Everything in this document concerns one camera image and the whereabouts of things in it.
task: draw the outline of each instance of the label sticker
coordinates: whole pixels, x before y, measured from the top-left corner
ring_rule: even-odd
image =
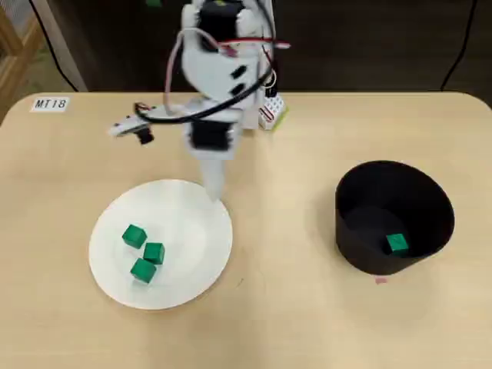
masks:
[[[67,109],[70,98],[36,98],[32,105],[31,112],[34,113],[62,113]]]

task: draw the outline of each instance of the white plate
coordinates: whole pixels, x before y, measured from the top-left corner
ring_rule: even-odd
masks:
[[[162,242],[165,259],[149,284],[136,281],[136,250],[121,236],[134,224],[147,242]],[[224,204],[195,183],[163,180],[125,192],[103,211],[92,231],[89,264],[99,287],[133,308],[172,308],[196,298],[217,280],[231,254],[232,225]]]

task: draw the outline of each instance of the red wire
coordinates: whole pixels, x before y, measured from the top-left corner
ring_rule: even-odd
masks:
[[[232,38],[230,40],[224,40],[220,41],[219,44],[221,43],[235,43],[235,42],[271,42],[272,38],[271,37],[241,37],[241,38]],[[287,47],[291,47],[291,44],[285,41],[275,41],[276,45],[285,45]]]
[[[265,56],[267,57],[268,59],[268,62],[270,63],[271,65],[271,58],[270,58],[270,55],[268,54],[267,50],[264,48],[264,46],[261,46],[261,48],[263,49],[263,52],[265,54]]]

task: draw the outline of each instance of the wall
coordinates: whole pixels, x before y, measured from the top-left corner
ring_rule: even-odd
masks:
[[[449,88],[492,104],[492,2],[478,0],[470,47]],[[185,0],[49,0],[89,90],[162,90]],[[281,0],[281,88],[428,91],[461,48],[471,0]],[[182,76],[174,90],[187,89]]]

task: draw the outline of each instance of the white cable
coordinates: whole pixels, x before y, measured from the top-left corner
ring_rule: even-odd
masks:
[[[264,85],[265,88],[272,88],[275,86],[275,83],[277,83],[277,72],[274,69],[271,70],[271,76],[273,79],[270,83]]]
[[[169,115],[175,115],[176,114],[176,112],[173,111],[171,109],[171,107],[169,106],[170,105],[169,104],[169,94],[171,92],[172,70],[173,70],[173,67],[175,65],[176,57],[178,56],[178,51],[179,51],[179,48],[181,47],[181,43],[183,42],[183,37],[185,36],[186,32],[196,32],[199,35],[202,35],[203,37],[205,37],[207,39],[207,41],[212,44],[212,46],[214,46],[216,49],[219,50],[219,52],[223,50],[223,48],[219,45],[217,40],[215,40],[215,38],[213,38],[209,33],[205,32],[203,29],[190,27],[190,28],[183,28],[182,30],[180,30],[180,32],[176,36],[176,43],[175,43],[175,46],[173,47],[173,49],[171,51],[171,54],[169,55],[168,66],[166,68],[166,77],[165,77],[166,79],[165,79],[165,90],[164,90],[164,107],[166,109],[166,112]]]

